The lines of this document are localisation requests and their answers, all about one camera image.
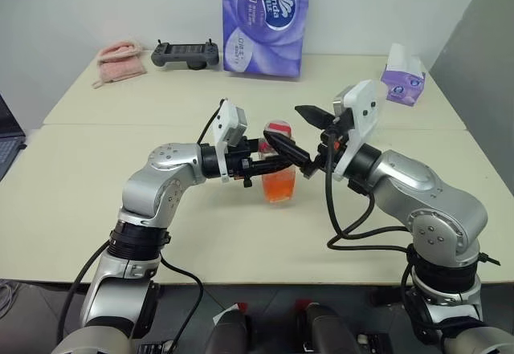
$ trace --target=tissue box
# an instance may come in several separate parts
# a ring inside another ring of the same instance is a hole
[[[412,107],[425,87],[421,60],[411,55],[403,45],[394,43],[381,81],[389,88],[388,100]]]
[[[387,99],[412,107],[425,87],[425,73],[417,77],[404,71],[384,70],[381,81],[387,85]]]
[[[308,0],[223,0],[226,71],[298,77]]]

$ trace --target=vinda logo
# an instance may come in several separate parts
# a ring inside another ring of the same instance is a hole
[[[291,25],[295,17],[296,0],[263,0],[266,24],[274,31],[282,31]]]

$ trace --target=white table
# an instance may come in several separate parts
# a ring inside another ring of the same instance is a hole
[[[149,151],[170,141],[192,141],[199,127],[201,123],[44,126],[0,183],[1,276],[71,282],[107,239],[123,184]],[[255,136],[259,128],[249,132]],[[318,134],[307,125],[296,130],[297,139],[311,150]],[[479,274],[485,282],[514,281],[514,198],[469,133],[379,128],[370,144],[417,158],[448,184],[477,196],[489,213],[479,237],[482,249],[502,262],[501,267],[480,264]],[[206,283],[399,282],[406,265],[402,254],[325,247],[332,227],[321,173],[310,181],[297,176],[293,200],[282,205],[265,203],[260,180],[254,178],[254,183],[244,189],[241,181],[223,185],[216,179],[190,188],[169,228],[172,242],[164,256]],[[367,205],[345,183],[334,184],[334,199],[342,225]],[[363,229],[397,224],[376,210]],[[367,242],[404,246],[409,240],[400,233]],[[156,280],[185,281],[164,267]]]
[[[332,112],[332,99],[348,85],[380,79],[385,56],[306,55],[300,80],[236,75],[220,70],[191,71],[184,63],[156,68],[142,56],[148,74],[93,89],[95,62],[86,68],[45,119],[45,124],[190,125],[199,131],[222,98],[247,111],[251,125],[278,118],[304,125],[295,105],[315,104]],[[427,74],[414,108],[381,104],[379,127],[465,129],[459,116]]]

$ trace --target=black controller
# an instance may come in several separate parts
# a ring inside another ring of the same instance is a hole
[[[204,69],[209,65],[219,63],[218,45],[209,39],[203,44],[173,45],[171,43],[159,44],[152,53],[152,62],[158,67],[164,67],[166,63],[186,61],[187,67],[194,71]]]

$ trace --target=folded cloth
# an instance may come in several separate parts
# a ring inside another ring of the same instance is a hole
[[[101,87],[105,83],[129,79],[146,73],[146,69],[137,57],[143,48],[135,41],[120,41],[105,47],[96,55],[100,79],[92,86]]]

